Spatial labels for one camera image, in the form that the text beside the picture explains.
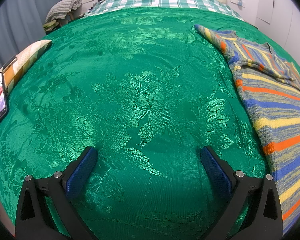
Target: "gray towel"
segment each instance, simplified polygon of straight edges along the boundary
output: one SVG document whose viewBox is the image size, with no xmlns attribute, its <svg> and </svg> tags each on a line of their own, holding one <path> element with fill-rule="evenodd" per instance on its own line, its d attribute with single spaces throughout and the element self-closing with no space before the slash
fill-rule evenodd
<svg viewBox="0 0 300 240">
<path fill-rule="evenodd" d="M 82 4 L 81 0 L 62 0 L 56 3 L 48 12 L 46 23 L 56 19 L 66 18 L 67 13 L 77 10 Z"/>
</svg>

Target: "knitted sweater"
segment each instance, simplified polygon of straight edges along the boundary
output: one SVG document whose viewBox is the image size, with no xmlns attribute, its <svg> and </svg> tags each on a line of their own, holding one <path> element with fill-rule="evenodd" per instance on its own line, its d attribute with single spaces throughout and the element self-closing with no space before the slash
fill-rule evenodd
<svg viewBox="0 0 300 240">
<path fill-rule="evenodd" d="M 227 59 L 279 193 L 283 233 L 300 215 L 300 75 L 268 44 L 194 28 Z"/>
</svg>

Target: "bed sheet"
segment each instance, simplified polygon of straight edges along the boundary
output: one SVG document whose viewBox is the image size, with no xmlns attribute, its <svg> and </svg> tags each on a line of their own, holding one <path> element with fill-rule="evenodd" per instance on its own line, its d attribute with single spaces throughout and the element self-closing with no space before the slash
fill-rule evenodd
<svg viewBox="0 0 300 240">
<path fill-rule="evenodd" d="M 217 0 L 103 0 L 96 4 L 93 9 L 86 14 L 86 17 L 137 7 L 197 8 L 222 13 L 243 20 L 230 6 Z"/>
<path fill-rule="evenodd" d="M 224 205 L 199 160 L 205 145 L 234 170 L 268 172 L 229 67 L 194 24 L 293 60 L 248 23 L 191 8 L 118 10 L 49 34 L 0 123 L 0 200 L 12 221 L 24 177 L 64 170 L 87 145 L 98 162 L 73 204 L 100 240 L 202 235 Z"/>
</svg>

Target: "orange stripe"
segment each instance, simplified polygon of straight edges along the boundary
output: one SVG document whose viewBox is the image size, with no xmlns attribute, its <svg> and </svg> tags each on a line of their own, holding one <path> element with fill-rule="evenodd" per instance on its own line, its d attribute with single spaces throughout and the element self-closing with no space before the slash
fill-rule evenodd
<svg viewBox="0 0 300 240">
<path fill-rule="evenodd" d="M 272 62 L 272 65 L 274 66 L 274 68 L 275 68 L 276 70 L 279 71 L 279 69 L 278 69 L 277 66 L 275 65 L 275 62 L 274 62 L 273 58 L 271 57 L 271 54 L 268 53 L 268 55 L 270 56 L 270 59 L 271 59 L 271 62 Z"/>
<path fill-rule="evenodd" d="M 281 150 L 284 150 L 288 147 L 291 147 L 295 144 L 298 144 L 300 142 L 300 135 L 289 138 L 285 141 L 282 142 L 271 142 L 269 144 L 267 144 L 266 146 L 263 146 L 263 152 L 265 153 L 265 155 L 269 155 L 275 151 L 280 152 Z"/>
<path fill-rule="evenodd" d="M 223 41 L 221 41 L 221 51 L 222 53 L 226 51 L 226 44 Z"/>
<path fill-rule="evenodd" d="M 291 96 L 289 94 L 282 93 L 282 92 L 279 92 L 279 91 L 276 91 L 276 90 L 272 90 L 272 89 L 268 89 L 268 88 L 254 88 L 254 87 L 243 86 L 242 90 L 243 91 L 249 90 L 251 92 L 270 93 L 270 94 L 279 95 L 279 96 L 283 96 L 283 97 L 287 97 L 287 98 L 291 98 L 291 99 L 300 101 L 300 98 L 298 98 L 298 97 Z"/>
<path fill-rule="evenodd" d="M 254 60 L 254 58 L 251 56 L 250 52 L 247 50 L 246 46 L 244 44 L 242 44 L 243 49 L 246 51 L 246 53 L 248 54 L 248 56 Z"/>
<path fill-rule="evenodd" d="M 242 80 L 241 79 L 237 79 L 235 82 L 235 86 L 236 87 L 241 87 L 242 86 Z"/>
<path fill-rule="evenodd" d="M 282 220 L 285 220 L 288 218 L 288 216 L 290 216 L 296 209 L 297 207 L 300 205 L 300 198 L 299 200 L 287 211 L 282 215 Z"/>
<path fill-rule="evenodd" d="M 263 71 L 263 69 L 265 68 L 265 66 L 263 66 L 262 64 L 259 65 L 259 70 Z"/>
<path fill-rule="evenodd" d="M 294 73 L 294 75 L 296 76 L 296 78 L 298 79 L 298 81 L 300 82 L 300 75 L 299 73 L 296 73 L 294 66 L 292 66 L 290 63 L 290 69 L 292 70 L 292 72 Z"/>
</svg>

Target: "yellow stripe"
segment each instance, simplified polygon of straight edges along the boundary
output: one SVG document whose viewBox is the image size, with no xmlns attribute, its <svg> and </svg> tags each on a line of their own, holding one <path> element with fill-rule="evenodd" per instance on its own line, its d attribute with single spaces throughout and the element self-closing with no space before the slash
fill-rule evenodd
<svg viewBox="0 0 300 240">
<path fill-rule="evenodd" d="M 278 127 L 289 126 L 294 124 L 300 124 L 300 117 L 282 118 L 282 119 L 274 119 L 274 120 L 269 120 L 267 118 L 260 118 L 253 123 L 253 127 L 256 130 L 259 130 L 264 126 L 269 126 L 271 128 L 278 128 Z"/>
<path fill-rule="evenodd" d="M 284 63 L 282 62 L 282 60 L 281 60 L 281 59 L 279 59 L 279 58 L 277 57 L 277 55 L 274 55 L 274 56 L 275 56 L 275 58 L 276 58 L 277 62 L 280 64 L 280 67 L 281 67 L 282 69 L 285 69 L 285 67 L 284 67 Z"/>
<path fill-rule="evenodd" d="M 220 37 L 225 39 L 225 40 L 230 40 L 230 41 L 236 41 L 237 40 L 236 38 L 228 38 L 228 37 L 222 37 L 222 36 L 220 36 Z"/>
<path fill-rule="evenodd" d="M 241 70 L 241 67 L 239 65 L 235 65 L 232 70 L 232 73 L 234 73 L 236 70 Z"/>
<path fill-rule="evenodd" d="M 283 192 L 279 198 L 280 203 L 282 204 L 285 200 L 287 200 L 289 197 L 292 196 L 293 193 L 295 193 L 300 188 L 300 179 L 289 189 L 287 189 L 285 192 Z"/>
<path fill-rule="evenodd" d="M 295 70 L 297 73 L 299 73 L 298 70 L 297 70 L 297 68 L 295 67 L 294 63 L 293 63 L 293 62 L 290 62 L 290 64 L 292 65 L 292 67 L 294 68 L 294 70 Z"/>
<path fill-rule="evenodd" d="M 211 33 L 209 32 L 209 29 L 204 28 L 204 34 L 207 36 L 209 41 L 212 41 L 211 39 Z"/>
<path fill-rule="evenodd" d="M 256 47 L 253 47 L 253 46 L 250 46 L 250 45 L 247 45 L 247 44 L 245 44 L 245 46 L 247 46 L 247 47 L 249 47 L 249 48 L 252 48 L 252 49 L 255 49 L 255 50 L 259 51 L 259 52 L 263 55 L 263 57 L 265 58 L 265 60 L 267 61 L 267 63 L 269 64 L 269 67 L 272 69 L 272 71 L 275 72 L 276 75 L 277 75 L 278 77 L 283 77 L 281 74 L 279 74 L 279 73 L 272 67 L 272 64 L 271 64 L 269 58 L 266 56 L 266 54 L 265 54 L 265 52 L 264 52 L 263 50 L 257 49 Z"/>
<path fill-rule="evenodd" d="M 293 87 L 290 87 L 289 85 L 282 85 L 282 84 L 280 84 L 278 82 L 272 81 L 272 80 L 264 78 L 264 77 L 256 76 L 256 75 L 253 75 L 253 74 L 246 74 L 246 73 L 242 73 L 242 77 L 243 78 L 249 78 L 249 79 L 255 79 L 255 80 L 260 80 L 260 81 L 263 81 L 263 82 L 267 82 L 269 84 L 276 85 L 278 87 L 281 87 L 281 88 L 284 88 L 284 89 L 287 89 L 287 90 L 290 90 L 290 91 L 293 91 L 293 92 L 297 92 L 300 95 L 300 91 L 299 90 L 297 90 L 297 89 L 295 89 Z"/>
<path fill-rule="evenodd" d="M 269 67 L 271 67 L 271 66 L 272 66 L 272 64 L 271 64 L 271 62 L 270 62 L 269 58 L 266 56 L 266 54 L 264 54 L 263 52 L 261 52 L 261 54 L 263 55 L 263 57 L 265 58 L 265 60 L 268 62 L 268 64 L 269 64 Z"/>
<path fill-rule="evenodd" d="M 251 46 L 251 45 L 248 45 L 248 44 L 245 44 L 246 47 L 249 47 L 249 48 L 252 48 L 252 49 L 256 49 L 257 51 L 261 52 L 261 53 L 264 53 L 265 51 L 264 50 L 261 50 L 261 49 L 258 49 L 254 46 Z"/>
<path fill-rule="evenodd" d="M 235 47 L 238 49 L 238 51 L 240 51 L 240 53 L 242 54 L 242 56 L 243 56 L 245 59 L 248 59 L 248 58 L 246 57 L 246 55 L 242 52 L 242 50 L 239 48 L 239 46 L 238 46 L 238 44 L 237 44 L 236 42 L 234 42 L 234 45 L 235 45 Z"/>
</svg>

